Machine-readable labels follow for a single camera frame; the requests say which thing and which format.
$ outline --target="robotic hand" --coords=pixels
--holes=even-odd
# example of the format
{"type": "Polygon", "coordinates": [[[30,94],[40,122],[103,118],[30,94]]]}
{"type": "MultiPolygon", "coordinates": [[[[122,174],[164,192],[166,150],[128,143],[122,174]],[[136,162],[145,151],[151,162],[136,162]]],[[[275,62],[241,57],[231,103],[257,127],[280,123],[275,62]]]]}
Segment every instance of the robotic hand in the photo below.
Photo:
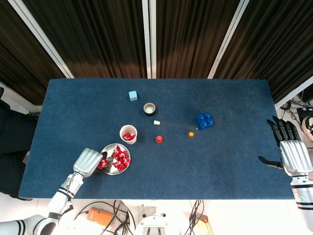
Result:
{"type": "Polygon", "coordinates": [[[313,165],[308,150],[301,141],[295,125],[274,116],[273,119],[276,123],[271,120],[267,122],[280,148],[281,161],[268,161],[261,156],[259,160],[268,166],[284,169],[292,177],[291,188],[295,201],[308,229],[313,232],[313,181],[308,179],[308,174],[313,171],[313,165]]]}
{"type": "Polygon", "coordinates": [[[34,215],[23,220],[2,222],[0,235],[50,235],[62,215],[73,209],[71,199],[83,184],[83,179],[93,174],[102,157],[102,154],[85,148],[74,164],[74,173],[67,177],[49,202],[48,218],[34,215]]]}

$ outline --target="paper cup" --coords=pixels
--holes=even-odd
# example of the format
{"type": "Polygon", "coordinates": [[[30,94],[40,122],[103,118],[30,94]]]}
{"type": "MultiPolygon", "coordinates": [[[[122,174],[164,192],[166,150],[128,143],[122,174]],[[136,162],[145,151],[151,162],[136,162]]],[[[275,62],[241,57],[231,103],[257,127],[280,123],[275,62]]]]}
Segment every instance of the paper cup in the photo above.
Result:
{"type": "Polygon", "coordinates": [[[124,142],[126,142],[126,143],[128,143],[128,144],[134,144],[134,143],[136,143],[136,140],[137,140],[137,130],[136,130],[136,128],[135,128],[134,126],[132,126],[132,125],[125,125],[125,126],[122,126],[121,130],[119,131],[119,136],[120,136],[120,138],[121,138],[124,142]],[[125,134],[127,134],[127,133],[135,134],[136,136],[135,136],[135,138],[134,138],[133,140],[131,140],[131,141],[126,141],[126,140],[123,139],[123,135],[125,135],[125,134]]]}

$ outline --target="dark curtain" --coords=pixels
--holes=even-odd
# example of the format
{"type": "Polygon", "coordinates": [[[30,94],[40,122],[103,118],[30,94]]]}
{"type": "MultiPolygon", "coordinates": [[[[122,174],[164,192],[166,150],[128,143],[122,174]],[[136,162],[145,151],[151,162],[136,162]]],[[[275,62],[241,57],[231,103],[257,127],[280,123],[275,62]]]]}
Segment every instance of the dark curtain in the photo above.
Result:
{"type": "Polygon", "coordinates": [[[207,78],[239,0],[157,0],[157,78],[207,78]]]}
{"type": "Polygon", "coordinates": [[[48,82],[64,77],[7,1],[0,1],[0,81],[35,105],[48,82]]]}
{"type": "Polygon", "coordinates": [[[75,77],[147,77],[141,0],[24,0],[75,77]]]}
{"type": "Polygon", "coordinates": [[[266,79],[275,102],[313,75],[313,1],[251,0],[215,78],[266,79]]]}

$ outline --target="blue lego block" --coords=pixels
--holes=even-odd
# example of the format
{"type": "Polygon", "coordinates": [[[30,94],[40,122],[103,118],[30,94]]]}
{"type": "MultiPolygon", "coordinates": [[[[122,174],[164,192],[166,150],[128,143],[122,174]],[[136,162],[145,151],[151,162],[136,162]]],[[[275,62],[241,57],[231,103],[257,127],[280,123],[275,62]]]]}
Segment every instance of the blue lego block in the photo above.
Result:
{"type": "Polygon", "coordinates": [[[196,121],[197,121],[199,130],[206,129],[214,125],[213,118],[211,117],[209,112],[197,115],[196,121]]]}
{"type": "Polygon", "coordinates": [[[131,101],[135,101],[135,100],[138,100],[137,98],[137,92],[136,91],[132,91],[132,92],[128,92],[129,93],[129,99],[131,101]]]}

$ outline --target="silver plate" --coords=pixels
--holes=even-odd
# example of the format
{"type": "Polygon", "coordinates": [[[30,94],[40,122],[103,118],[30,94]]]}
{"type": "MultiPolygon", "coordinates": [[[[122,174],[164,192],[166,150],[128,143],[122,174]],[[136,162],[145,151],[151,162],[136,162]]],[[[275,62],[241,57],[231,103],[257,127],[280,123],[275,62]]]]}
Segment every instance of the silver plate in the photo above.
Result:
{"type": "MultiPolygon", "coordinates": [[[[126,150],[128,153],[128,157],[131,159],[131,154],[128,151],[128,149],[120,143],[109,144],[104,149],[102,149],[101,153],[107,152],[108,153],[107,158],[108,158],[108,157],[112,156],[113,151],[116,149],[117,146],[119,146],[122,151],[126,150]]],[[[129,167],[130,164],[131,163],[129,163],[128,166],[122,171],[119,171],[115,166],[112,165],[112,167],[104,168],[105,169],[104,172],[108,175],[118,175],[120,173],[123,173],[129,167]]]]}

